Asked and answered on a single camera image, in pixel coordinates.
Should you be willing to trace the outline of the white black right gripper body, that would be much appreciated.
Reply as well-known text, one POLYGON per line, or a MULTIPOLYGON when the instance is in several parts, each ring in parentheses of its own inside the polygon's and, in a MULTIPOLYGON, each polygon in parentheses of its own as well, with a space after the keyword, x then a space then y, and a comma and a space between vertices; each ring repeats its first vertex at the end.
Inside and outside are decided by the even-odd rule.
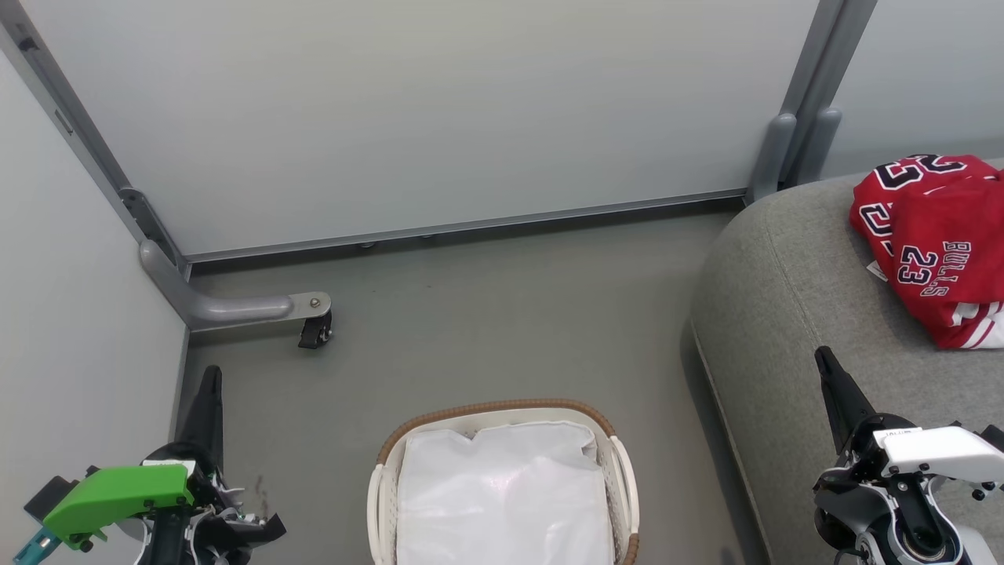
POLYGON ((932 479, 963 480, 979 491, 1002 485, 1002 433, 983 434, 961 425, 924 428, 893 414, 857 426, 844 454, 844 487, 871 487, 897 496, 922 496, 932 479))

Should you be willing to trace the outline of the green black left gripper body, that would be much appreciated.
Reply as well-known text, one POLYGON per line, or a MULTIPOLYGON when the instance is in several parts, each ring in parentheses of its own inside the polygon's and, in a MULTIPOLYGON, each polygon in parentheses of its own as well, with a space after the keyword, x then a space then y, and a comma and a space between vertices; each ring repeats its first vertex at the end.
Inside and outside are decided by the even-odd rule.
POLYGON ((41 490, 41 526, 82 551, 104 528, 161 511, 223 510, 228 505, 221 469, 202 472, 194 458, 167 443, 138 465, 90 468, 84 479, 54 476, 41 490))

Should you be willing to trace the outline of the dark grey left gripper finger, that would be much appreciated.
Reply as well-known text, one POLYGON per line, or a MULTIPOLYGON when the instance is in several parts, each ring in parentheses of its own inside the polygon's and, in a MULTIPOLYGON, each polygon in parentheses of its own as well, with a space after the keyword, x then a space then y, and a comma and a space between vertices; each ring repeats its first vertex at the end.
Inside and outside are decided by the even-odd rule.
POLYGON ((176 434, 180 454, 191 457, 202 472, 221 468, 224 450, 224 407, 222 369, 205 368, 202 381, 180 432, 176 434))

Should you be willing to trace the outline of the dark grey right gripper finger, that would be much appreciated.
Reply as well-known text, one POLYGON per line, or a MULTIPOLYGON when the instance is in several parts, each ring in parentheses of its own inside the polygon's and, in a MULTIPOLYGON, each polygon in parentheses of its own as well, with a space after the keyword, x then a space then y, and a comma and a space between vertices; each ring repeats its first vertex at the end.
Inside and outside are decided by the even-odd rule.
POLYGON ((836 453, 842 454, 853 439, 857 426, 875 416, 876 411, 853 376, 842 367, 831 347, 818 347, 814 351, 814 360, 833 446, 836 453))

